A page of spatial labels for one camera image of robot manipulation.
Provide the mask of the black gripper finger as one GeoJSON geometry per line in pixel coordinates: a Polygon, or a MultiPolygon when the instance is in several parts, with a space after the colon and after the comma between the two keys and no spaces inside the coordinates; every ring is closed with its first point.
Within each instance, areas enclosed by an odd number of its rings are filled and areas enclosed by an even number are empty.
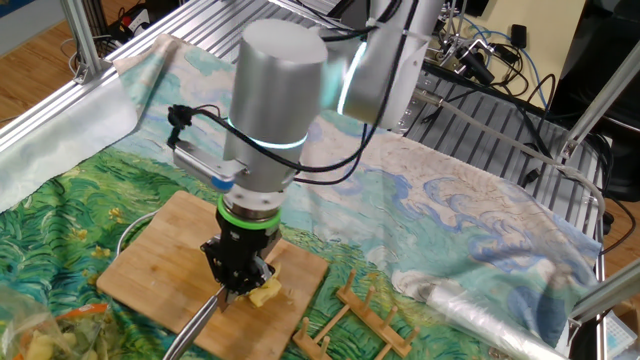
{"type": "Polygon", "coordinates": [[[201,245],[215,280],[220,284],[220,298],[231,298],[235,282],[235,263],[230,237],[212,237],[201,245]]]}
{"type": "Polygon", "coordinates": [[[261,257],[253,257],[243,272],[242,282],[239,288],[241,295],[262,287],[274,274],[275,268],[265,262],[261,257]]]}

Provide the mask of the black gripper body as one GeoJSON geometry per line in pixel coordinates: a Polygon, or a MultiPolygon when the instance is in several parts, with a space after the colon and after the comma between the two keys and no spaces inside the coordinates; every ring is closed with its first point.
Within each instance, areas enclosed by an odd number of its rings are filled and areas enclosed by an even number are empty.
{"type": "Polygon", "coordinates": [[[250,230],[233,224],[223,227],[221,237],[230,237],[233,244],[235,282],[242,282],[242,275],[253,257],[265,260],[279,240],[276,226],[266,229],[250,230]]]}

